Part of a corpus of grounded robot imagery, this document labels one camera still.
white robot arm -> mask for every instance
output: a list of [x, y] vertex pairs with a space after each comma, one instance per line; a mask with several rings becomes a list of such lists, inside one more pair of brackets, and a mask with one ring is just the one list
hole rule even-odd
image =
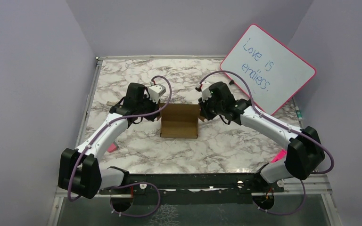
[[[259, 186], [266, 186], [283, 178], [296, 177], [304, 180], [324, 160], [325, 155], [322, 149], [306, 138], [291, 132], [292, 130], [301, 131], [320, 142], [317, 131], [312, 127], [301, 129], [262, 111], [257, 113], [250, 101], [235, 100], [228, 86], [223, 82], [212, 85], [203, 82], [199, 88], [197, 87], [197, 90], [202, 91], [202, 98], [199, 99], [201, 116], [211, 120], [219, 115], [226, 124], [233, 121], [239, 125], [255, 129], [288, 151], [285, 158], [264, 165], [259, 169], [255, 177]], [[265, 118], [270, 118], [288, 129], [284, 129]]]
[[138, 124], [135, 121], [139, 117], [141, 120], [145, 118], [154, 121], [160, 115], [160, 97], [165, 92], [165, 87], [160, 84], [146, 87], [130, 83], [126, 96], [110, 109], [102, 125], [74, 150], [67, 148], [63, 151], [58, 186], [70, 188], [72, 192], [87, 198], [92, 198], [101, 188], [119, 186], [123, 181], [124, 171], [116, 167], [100, 170], [99, 161], [120, 134], [132, 124]]

white wall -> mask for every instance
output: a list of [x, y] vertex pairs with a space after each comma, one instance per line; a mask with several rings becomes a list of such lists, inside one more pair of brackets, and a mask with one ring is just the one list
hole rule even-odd
[[335, 157], [329, 179], [344, 225], [362, 225], [362, 1], [315, 0], [289, 47], [317, 69], [296, 99]]
[[65, 0], [0, 0], [0, 225], [45, 225], [95, 55]]
[[288, 44], [313, 0], [67, 0], [97, 56], [225, 55], [252, 23]]

open cardboard box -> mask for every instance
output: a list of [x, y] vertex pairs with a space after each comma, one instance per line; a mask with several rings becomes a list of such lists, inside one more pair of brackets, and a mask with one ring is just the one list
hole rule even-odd
[[160, 113], [160, 137], [196, 139], [199, 134], [198, 120], [205, 120], [199, 112], [199, 105], [169, 104]]

pink sticky note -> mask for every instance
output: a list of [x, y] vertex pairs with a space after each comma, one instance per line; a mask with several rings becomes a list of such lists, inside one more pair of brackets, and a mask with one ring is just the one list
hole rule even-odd
[[271, 163], [276, 162], [282, 158], [284, 158], [284, 156], [287, 154], [287, 151], [285, 149], [281, 149], [281, 151], [278, 153], [278, 155], [271, 161]]
[[112, 144], [112, 145], [107, 149], [107, 152], [112, 153], [112, 152], [114, 152], [116, 149], [117, 149], [116, 145], [115, 145], [115, 144]]

marble tabletop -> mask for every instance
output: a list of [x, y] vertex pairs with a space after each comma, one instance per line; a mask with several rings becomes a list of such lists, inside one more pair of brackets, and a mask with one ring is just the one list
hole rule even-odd
[[[171, 103], [197, 104], [201, 93], [195, 85], [206, 75], [219, 70], [220, 59], [113, 59], [104, 60], [89, 112], [85, 139], [105, 120], [110, 106], [126, 93], [130, 82], [149, 85], [155, 75], [171, 83]], [[213, 75], [208, 82], [229, 82], [224, 74]], [[157, 83], [167, 84], [157, 79]], [[235, 99], [246, 95], [230, 86]], [[166, 101], [168, 93], [162, 97]], [[293, 103], [287, 102], [274, 116], [299, 126]], [[120, 167], [131, 173], [229, 173], [255, 172], [271, 161], [281, 147], [257, 131], [235, 123], [225, 125], [219, 118], [199, 122], [198, 139], [160, 137], [160, 121], [132, 125], [116, 142], [119, 149], [106, 152], [99, 165], [102, 169]]]

